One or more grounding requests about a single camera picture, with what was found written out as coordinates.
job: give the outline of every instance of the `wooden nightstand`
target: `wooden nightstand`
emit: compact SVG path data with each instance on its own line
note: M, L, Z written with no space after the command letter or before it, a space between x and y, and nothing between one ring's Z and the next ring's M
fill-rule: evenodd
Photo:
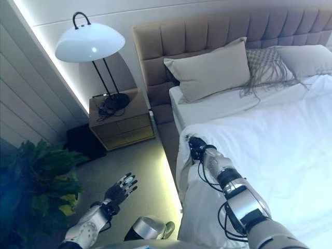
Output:
M99 119L97 106L104 97L90 99L89 127L107 150L112 150L154 137L149 110L140 89L123 91L130 98L123 115L112 116L102 121Z

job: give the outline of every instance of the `black lamp stand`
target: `black lamp stand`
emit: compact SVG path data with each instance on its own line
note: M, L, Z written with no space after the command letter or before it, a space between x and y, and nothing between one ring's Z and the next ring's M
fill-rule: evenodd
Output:
M130 102L129 97L128 97L128 95L119 92L119 90L118 90L118 88L117 88L117 86L115 84L115 81L113 79L113 76L110 73L108 65L107 65L107 63L105 61L105 58L103 58L103 61L104 61L105 66L107 68L108 74L110 75L110 78L112 79L113 85L114 85L114 87L115 87L115 89L117 91L117 93L110 94L110 92L109 92L109 90L108 90L108 88L107 88L107 86L105 84L105 81L104 81L103 77L101 76L101 74L100 74L100 72L99 72L99 70L98 70L95 62L92 61L93 65L94 65L94 68L97 71L97 73L98 73L98 75L100 77L100 80L102 81L102 83L103 83L103 85L104 85L104 87L106 89L107 95L108 95L107 99L104 101L105 107L107 107L109 109L112 109L112 110L119 110L119 109L125 108L129 104L129 102Z

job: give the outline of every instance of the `potted plant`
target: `potted plant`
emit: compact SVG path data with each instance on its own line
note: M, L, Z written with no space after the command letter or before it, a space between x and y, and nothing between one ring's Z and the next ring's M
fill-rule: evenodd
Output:
M31 248L40 232L52 236L68 226L81 187L73 167L86 161L81 153L22 143L0 176L0 247Z

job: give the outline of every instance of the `tufted headboard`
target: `tufted headboard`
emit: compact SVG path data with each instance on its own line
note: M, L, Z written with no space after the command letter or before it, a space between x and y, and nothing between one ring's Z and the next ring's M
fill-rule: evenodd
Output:
M325 45L332 31L332 5L225 12L165 20L132 30L144 82L158 125L173 121L169 89L178 82L164 58L209 52L246 36L248 48Z

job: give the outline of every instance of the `white duvet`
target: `white duvet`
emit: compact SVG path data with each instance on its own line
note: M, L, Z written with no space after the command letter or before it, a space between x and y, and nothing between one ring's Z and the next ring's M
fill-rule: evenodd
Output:
M191 166L186 136L197 136L232 160L265 199L272 218L312 249L332 237L332 76L314 76L302 100L257 107L180 135L177 184L183 202L178 239L215 248L246 248L229 241L217 222L225 201Z

